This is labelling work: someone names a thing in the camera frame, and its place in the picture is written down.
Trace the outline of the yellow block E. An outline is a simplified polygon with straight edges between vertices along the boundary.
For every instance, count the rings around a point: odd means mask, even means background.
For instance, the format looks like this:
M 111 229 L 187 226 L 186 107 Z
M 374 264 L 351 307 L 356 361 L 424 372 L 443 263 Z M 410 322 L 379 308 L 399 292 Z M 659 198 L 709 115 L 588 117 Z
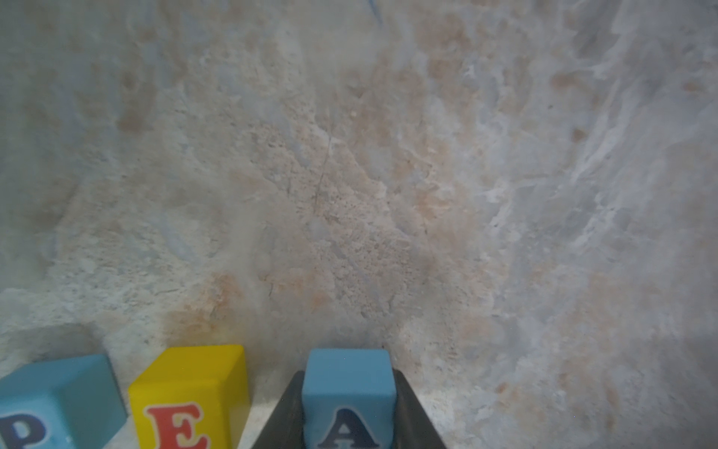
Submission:
M 251 409 L 244 348 L 168 348 L 128 395 L 141 448 L 236 448 Z

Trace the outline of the light blue block P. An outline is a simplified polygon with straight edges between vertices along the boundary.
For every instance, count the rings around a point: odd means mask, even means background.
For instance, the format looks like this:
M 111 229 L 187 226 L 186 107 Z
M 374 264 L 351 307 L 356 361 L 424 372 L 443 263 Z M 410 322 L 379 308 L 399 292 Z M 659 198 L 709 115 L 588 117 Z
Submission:
M 126 421 L 106 355 L 32 363 L 1 379 L 3 448 L 103 448 Z

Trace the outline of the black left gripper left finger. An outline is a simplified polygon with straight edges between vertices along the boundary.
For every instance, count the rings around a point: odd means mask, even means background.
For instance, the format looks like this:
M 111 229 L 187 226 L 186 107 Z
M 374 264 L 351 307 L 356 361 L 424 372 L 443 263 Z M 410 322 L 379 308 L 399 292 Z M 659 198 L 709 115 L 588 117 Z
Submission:
M 252 449 L 304 449 L 304 370 L 294 374 Z

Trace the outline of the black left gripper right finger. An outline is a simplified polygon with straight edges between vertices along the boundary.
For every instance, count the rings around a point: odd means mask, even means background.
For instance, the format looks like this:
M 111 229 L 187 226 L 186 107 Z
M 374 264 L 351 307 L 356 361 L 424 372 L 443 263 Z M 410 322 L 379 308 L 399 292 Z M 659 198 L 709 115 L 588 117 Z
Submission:
M 446 449 L 426 410 L 414 393 L 406 376 L 393 370 L 396 381 L 396 409 L 394 413 L 395 449 Z

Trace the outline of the light blue block A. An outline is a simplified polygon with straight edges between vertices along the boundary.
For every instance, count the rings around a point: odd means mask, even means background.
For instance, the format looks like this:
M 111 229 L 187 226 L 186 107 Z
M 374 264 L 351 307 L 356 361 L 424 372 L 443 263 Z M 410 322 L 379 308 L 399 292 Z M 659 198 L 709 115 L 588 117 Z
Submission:
M 381 349 L 313 349 L 302 387 L 307 448 L 389 448 L 396 381 Z

